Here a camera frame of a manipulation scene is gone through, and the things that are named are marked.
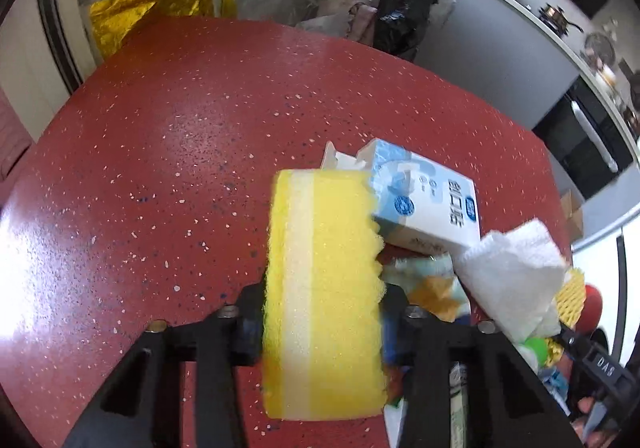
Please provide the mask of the yellow foam fruit net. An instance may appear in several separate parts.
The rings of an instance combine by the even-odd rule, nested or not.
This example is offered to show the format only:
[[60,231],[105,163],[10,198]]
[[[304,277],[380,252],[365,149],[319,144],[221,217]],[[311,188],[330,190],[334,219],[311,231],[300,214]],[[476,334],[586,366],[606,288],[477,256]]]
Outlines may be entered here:
[[[555,307],[560,322],[574,330],[580,316],[582,316],[585,300],[586,288],[584,273],[580,269],[570,267],[570,269],[565,272],[565,280],[561,290],[555,295]],[[561,359],[564,350],[563,347],[553,341],[552,338],[546,339],[546,346],[547,358],[546,361],[544,361],[544,366],[549,368]]]

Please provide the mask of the white tissue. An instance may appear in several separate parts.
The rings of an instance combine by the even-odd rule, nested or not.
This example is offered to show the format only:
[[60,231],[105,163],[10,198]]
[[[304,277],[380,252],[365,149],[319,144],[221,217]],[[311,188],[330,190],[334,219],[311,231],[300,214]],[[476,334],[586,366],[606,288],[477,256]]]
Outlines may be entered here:
[[454,257],[454,271],[510,341],[561,332],[555,295],[564,283],[567,262],[540,220],[506,233],[489,232]]

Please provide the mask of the yellow sponge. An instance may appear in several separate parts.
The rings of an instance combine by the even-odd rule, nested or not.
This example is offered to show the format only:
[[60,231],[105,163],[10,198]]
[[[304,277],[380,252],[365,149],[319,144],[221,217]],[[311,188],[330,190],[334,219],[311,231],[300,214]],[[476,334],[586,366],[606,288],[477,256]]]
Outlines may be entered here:
[[386,402],[383,240],[363,171],[289,169],[274,178],[262,333],[270,418],[376,416]]

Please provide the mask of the blue white bandage box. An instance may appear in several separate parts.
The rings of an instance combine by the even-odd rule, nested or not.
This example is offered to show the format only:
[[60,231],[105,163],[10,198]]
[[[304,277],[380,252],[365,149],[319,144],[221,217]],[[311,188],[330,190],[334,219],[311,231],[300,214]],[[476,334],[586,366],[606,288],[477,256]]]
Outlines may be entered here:
[[390,245],[458,255],[480,241],[474,182],[399,145],[373,139],[350,156],[326,144],[321,167],[363,171],[378,198],[374,218]]

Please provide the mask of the grey kitchen cabinet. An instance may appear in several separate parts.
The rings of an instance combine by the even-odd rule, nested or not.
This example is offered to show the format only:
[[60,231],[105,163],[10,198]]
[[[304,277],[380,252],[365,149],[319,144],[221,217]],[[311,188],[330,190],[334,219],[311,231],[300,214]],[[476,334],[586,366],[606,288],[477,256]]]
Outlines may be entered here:
[[614,100],[577,54],[516,0],[438,0],[414,62],[532,131],[581,77],[614,119],[632,163],[585,200],[544,144],[556,187],[578,198],[585,237],[620,225],[638,209],[639,149]]

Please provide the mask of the red stool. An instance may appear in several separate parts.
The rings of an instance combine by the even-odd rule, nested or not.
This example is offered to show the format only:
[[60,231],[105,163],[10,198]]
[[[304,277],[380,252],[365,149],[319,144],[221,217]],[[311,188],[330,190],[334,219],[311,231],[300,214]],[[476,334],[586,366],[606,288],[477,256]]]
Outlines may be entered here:
[[601,316],[603,301],[600,291],[590,285],[585,285],[586,298],[582,313],[575,325],[575,331],[580,334],[591,334],[597,329]]

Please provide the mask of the white refrigerator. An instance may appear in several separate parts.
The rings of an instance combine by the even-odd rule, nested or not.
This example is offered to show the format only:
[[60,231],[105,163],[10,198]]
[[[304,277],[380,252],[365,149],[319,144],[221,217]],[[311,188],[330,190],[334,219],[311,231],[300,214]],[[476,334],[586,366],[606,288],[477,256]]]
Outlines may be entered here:
[[639,331],[639,215],[572,247],[573,265],[602,297],[599,322],[613,356],[626,364]]

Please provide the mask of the cardboard box on floor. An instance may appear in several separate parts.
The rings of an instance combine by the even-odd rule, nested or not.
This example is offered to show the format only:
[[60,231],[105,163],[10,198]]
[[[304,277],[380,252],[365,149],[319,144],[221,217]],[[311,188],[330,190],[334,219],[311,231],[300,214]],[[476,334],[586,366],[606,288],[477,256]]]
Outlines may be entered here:
[[570,244],[584,237],[584,220],[582,205],[572,190],[566,190],[561,197],[561,206],[565,218],[565,228]]

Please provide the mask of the black built-in oven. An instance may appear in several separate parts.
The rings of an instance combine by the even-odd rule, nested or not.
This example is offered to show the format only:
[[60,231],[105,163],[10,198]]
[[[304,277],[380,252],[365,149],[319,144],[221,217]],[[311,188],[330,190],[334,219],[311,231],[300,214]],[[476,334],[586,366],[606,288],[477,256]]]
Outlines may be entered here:
[[632,163],[614,119],[581,77],[544,114],[533,132],[585,200]]

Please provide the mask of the black plastic bag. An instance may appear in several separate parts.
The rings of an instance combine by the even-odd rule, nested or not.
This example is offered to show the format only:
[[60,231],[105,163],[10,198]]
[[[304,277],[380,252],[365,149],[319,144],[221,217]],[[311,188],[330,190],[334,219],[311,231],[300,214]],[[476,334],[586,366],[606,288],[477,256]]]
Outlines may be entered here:
[[438,0],[380,0],[373,47],[412,62],[424,39],[431,8]]

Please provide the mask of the gold foil bag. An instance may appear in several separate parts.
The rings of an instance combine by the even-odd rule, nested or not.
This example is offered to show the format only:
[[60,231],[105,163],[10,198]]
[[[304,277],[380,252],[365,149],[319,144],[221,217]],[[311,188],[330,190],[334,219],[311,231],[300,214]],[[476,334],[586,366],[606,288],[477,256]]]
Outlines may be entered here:
[[127,36],[159,16],[214,16],[213,0],[99,0],[89,8],[91,33],[103,59]]

